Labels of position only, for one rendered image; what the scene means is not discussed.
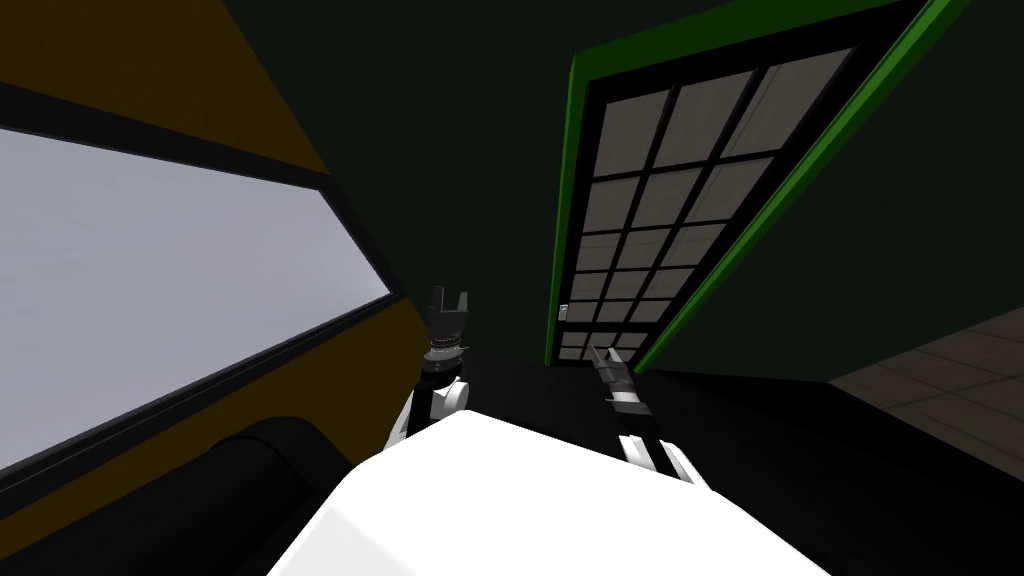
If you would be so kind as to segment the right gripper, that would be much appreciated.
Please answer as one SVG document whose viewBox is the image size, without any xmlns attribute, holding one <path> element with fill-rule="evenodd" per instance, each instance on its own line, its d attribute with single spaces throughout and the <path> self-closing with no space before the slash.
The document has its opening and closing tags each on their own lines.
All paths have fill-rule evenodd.
<svg viewBox="0 0 1024 576">
<path fill-rule="evenodd" d="M 609 392 L 636 392 L 628 368 L 614 348 L 590 345 L 589 359 Z"/>
</svg>

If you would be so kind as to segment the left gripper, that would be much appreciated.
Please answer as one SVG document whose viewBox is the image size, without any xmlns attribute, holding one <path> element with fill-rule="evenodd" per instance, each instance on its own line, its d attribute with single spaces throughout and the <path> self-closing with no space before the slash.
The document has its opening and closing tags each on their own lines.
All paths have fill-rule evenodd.
<svg viewBox="0 0 1024 576">
<path fill-rule="evenodd" d="M 460 293 L 456 310 L 444 310 L 444 287 L 434 286 L 427 312 L 432 344 L 460 344 L 468 320 L 468 293 Z"/>
</svg>

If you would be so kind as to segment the black glass-pane door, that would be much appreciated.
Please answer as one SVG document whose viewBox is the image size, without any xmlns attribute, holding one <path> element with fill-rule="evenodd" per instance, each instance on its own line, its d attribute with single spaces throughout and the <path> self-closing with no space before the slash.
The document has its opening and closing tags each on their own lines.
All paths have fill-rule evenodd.
<svg viewBox="0 0 1024 576">
<path fill-rule="evenodd" d="M 578 53 L 545 362 L 649 366 L 942 7 L 734 0 Z"/>
</svg>

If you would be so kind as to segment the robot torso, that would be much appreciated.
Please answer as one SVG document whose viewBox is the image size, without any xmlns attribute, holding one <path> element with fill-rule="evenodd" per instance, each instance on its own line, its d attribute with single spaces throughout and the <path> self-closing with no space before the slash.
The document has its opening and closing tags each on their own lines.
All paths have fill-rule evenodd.
<svg viewBox="0 0 1024 576">
<path fill-rule="evenodd" d="M 828 576 L 709 488 L 460 411 L 356 465 L 268 576 Z"/>
</svg>

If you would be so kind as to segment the black-framed window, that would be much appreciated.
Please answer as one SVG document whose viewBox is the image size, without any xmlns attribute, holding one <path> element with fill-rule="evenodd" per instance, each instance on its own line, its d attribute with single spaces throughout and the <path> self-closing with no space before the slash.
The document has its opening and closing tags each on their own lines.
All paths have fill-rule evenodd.
<svg viewBox="0 0 1024 576">
<path fill-rule="evenodd" d="M 403 294 L 328 173 L 0 81 L 0 519 Z"/>
</svg>

